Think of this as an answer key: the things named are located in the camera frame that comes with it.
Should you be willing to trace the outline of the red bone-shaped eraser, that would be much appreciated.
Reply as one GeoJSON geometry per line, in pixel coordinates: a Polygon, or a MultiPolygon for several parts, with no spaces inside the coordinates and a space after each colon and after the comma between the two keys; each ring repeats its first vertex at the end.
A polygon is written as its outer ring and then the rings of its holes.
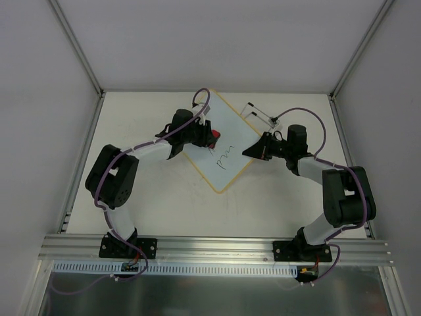
{"type": "Polygon", "coordinates": [[[212,130],[212,135],[214,137],[214,141],[217,142],[218,139],[220,138],[220,132],[218,132],[216,130],[212,130]]]}

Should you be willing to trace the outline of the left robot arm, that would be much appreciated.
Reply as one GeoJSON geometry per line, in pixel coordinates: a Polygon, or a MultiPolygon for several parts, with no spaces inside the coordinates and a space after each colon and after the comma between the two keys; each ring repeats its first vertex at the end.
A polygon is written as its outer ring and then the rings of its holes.
{"type": "Polygon", "coordinates": [[[85,182],[94,205],[102,210],[109,233],[115,239],[114,249],[122,257],[137,250],[137,230],[130,218],[127,203],[139,167],[166,161],[181,153],[187,144],[214,149],[220,132],[210,120],[186,109],[179,109],[172,121],[155,135],[155,139],[120,149],[111,144],[100,151],[85,182]]]}

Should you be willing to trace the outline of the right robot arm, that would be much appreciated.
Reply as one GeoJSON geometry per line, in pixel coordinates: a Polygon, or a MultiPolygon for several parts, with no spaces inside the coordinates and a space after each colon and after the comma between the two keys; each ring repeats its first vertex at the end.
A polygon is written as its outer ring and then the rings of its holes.
{"type": "Polygon", "coordinates": [[[376,204],[365,169],[336,165],[315,157],[308,151],[304,126],[289,126],[285,139],[277,138],[275,132],[265,132],[242,154],[262,161],[273,157],[284,159],[293,174],[322,186],[322,214],[300,228],[291,243],[295,256],[302,261],[310,260],[317,254],[317,247],[343,231],[358,229],[376,217],[376,204]]]}

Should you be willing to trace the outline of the yellow-framed whiteboard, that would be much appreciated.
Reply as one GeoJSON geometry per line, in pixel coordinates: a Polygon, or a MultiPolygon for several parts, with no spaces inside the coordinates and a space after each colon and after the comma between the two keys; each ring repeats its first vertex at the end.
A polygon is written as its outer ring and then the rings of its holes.
{"type": "Polygon", "coordinates": [[[186,145],[183,153],[209,186],[218,194],[225,191],[252,163],[242,152],[256,143],[261,133],[250,125],[216,91],[210,91],[206,118],[220,133],[213,149],[186,145]]]}

